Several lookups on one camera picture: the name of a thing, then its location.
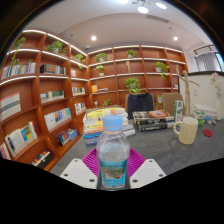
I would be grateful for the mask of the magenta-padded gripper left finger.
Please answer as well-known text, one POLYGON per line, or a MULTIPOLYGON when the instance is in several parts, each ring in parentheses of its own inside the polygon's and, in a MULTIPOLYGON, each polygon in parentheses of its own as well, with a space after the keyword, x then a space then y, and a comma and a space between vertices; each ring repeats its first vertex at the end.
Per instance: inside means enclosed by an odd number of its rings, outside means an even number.
POLYGON ((99 173, 99 162, 95 149, 88 152, 82 159, 74 158, 60 175, 78 186, 96 189, 99 173))

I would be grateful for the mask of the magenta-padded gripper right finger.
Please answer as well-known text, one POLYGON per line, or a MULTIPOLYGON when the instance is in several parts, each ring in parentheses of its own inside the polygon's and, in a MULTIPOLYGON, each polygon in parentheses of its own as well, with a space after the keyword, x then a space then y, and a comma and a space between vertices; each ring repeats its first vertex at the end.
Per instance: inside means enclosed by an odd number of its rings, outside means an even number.
POLYGON ((134 149, 130 150, 127 174, 129 177, 130 189, 146 186, 166 176, 154 159, 145 159, 134 149))

